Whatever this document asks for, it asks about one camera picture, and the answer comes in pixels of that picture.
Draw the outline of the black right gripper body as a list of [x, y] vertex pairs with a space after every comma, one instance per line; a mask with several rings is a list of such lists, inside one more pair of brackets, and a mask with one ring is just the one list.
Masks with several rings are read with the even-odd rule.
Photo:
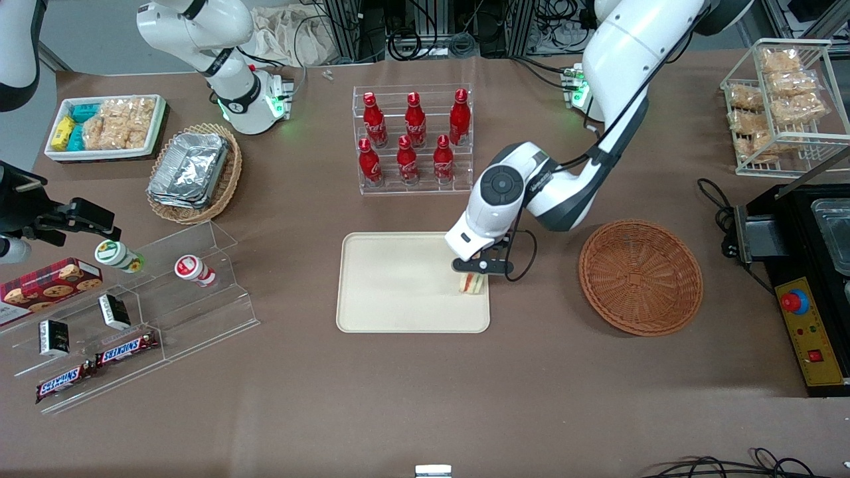
[[3, 236], [31, 241], [64, 241], [66, 234], [37, 229], [43, 215], [51, 215], [61, 203], [52, 200], [44, 186], [46, 179], [30, 176], [18, 167], [2, 163], [1, 232]]

